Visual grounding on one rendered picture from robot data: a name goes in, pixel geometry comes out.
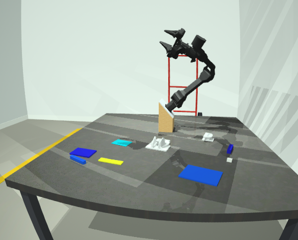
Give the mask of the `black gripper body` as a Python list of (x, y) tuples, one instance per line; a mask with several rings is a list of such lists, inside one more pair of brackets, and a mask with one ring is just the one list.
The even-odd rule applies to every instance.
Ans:
[[(174, 45), (173, 45), (173, 47), (174, 47), (174, 46), (176, 46), (176, 45), (178, 44), (178, 42), (181, 43), (181, 44), (186, 48), (185, 50), (182, 50), (183, 54), (185, 54), (186, 51), (187, 51), (188, 48), (189, 48), (188, 43), (184, 43), (184, 42), (182, 42), (182, 40), (181, 40), (181, 38), (183, 37), (184, 33), (185, 33), (185, 30), (184, 30), (183, 28), (181, 28), (180, 31), (178, 31), (178, 33), (177, 33), (176, 36), (175, 36), (177, 39), (175, 40), (175, 43), (174, 43)], [(169, 49), (168, 54), (167, 54), (167, 57), (169, 57), (169, 58), (171, 58), (171, 55), (172, 55), (172, 54), (170, 53), (171, 50), (172, 50), (172, 47)]]

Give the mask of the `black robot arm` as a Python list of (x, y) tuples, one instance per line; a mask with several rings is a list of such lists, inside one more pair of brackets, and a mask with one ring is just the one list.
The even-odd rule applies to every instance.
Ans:
[[(165, 104), (165, 107), (169, 110), (170, 113), (172, 113), (172, 110), (177, 107), (180, 108), (184, 101), (187, 98), (187, 95), (189, 95), (191, 92), (193, 92), (195, 89), (197, 89), (199, 86), (201, 86), (203, 83), (208, 83), (209, 81), (212, 81), (215, 75), (215, 65), (208, 59), (207, 54), (202, 48), (204, 43), (207, 40), (200, 37), (199, 35), (196, 35), (193, 39), (191, 45), (186, 51), (185, 55), (191, 58), (191, 63), (196, 61), (196, 58), (204, 62), (207, 66), (203, 68), (203, 71), (201, 72), (199, 78), (197, 78), (194, 82), (192, 82), (189, 86), (187, 86), (184, 90), (177, 90), (171, 97), (171, 101), (168, 104)], [(171, 57), (174, 59), (178, 58), (179, 54), (183, 54), (182, 50), (185, 50), (186, 48), (178, 42), (176, 46), (172, 47), (172, 50), (170, 53), (172, 54)], [(210, 68), (211, 70), (209, 71)]]

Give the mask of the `yellow flat bar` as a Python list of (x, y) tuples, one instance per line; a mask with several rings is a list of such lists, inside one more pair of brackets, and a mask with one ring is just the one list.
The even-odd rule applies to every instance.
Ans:
[(105, 158), (100, 158), (98, 160), (99, 162), (106, 162), (106, 163), (111, 163), (111, 164), (116, 164), (116, 165), (122, 165), (123, 161), (120, 160), (113, 160), (113, 159), (105, 159)]

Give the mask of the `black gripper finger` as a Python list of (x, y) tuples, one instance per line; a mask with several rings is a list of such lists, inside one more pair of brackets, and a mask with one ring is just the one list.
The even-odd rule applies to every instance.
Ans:
[(180, 30), (164, 30), (167, 34), (170, 34), (171, 36), (173, 36), (173, 38), (175, 38), (176, 34), (178, 33), (178, 31)]
[(159, 43), (166, 49), (166, 52), (168, 53), (169, 49), (172, 47), (170, 44), (167, 44), (165, 42), (159, 41)]

